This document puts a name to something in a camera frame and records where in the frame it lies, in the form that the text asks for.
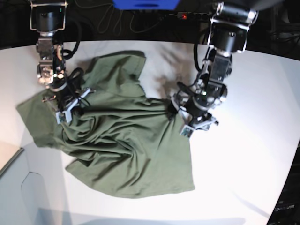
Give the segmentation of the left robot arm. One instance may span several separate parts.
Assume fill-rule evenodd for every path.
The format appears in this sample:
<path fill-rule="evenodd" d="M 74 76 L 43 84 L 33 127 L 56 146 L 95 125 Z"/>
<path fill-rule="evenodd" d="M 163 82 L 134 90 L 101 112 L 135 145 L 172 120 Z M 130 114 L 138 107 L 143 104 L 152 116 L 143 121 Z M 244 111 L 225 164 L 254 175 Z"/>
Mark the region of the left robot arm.
<path fill-rule="evenodd" d="M 198 61 L 198 41 L 193 48 L 197 70 L 190 85 L 177 82 L 179 90 L 169 105 L 169 117 L 181 114 L 184 124 L 180 134 L 191 137 L 196 130 L 208 131 L 218 120 L 209 112 L 226 101 L 228 90 L 224 84 L 233 69 L 233 54 L 246 49 L 248 32 L 258 17 L 258 11 L 236 3 L 219 2 L 212 8 L 208 28 L 208 49 L 202 64 Z"/>

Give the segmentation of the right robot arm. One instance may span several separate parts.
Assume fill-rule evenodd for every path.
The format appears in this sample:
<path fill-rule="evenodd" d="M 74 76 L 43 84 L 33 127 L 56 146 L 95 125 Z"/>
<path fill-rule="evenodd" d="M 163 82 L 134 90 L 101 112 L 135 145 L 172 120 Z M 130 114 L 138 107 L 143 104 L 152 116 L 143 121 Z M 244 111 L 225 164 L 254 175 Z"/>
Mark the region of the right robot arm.
<path fill-rule="evenodd" d="M 90 106 L 83 89 L 84 70 L 75 68 L 67 72 L 66 61 L 77 52 L 82 28 L 75 21 L 77 40 L 73 50 L 64 48 L 62 31 L 66 26 L 68 3 L 65 0 L 31 0 L 30 29 L 39 34 L 36 51 L 39 56 L 37 79 L 47 91 L 42 101 L 48 103 L 59 115 L 65 116 L 74 107 Z"/>

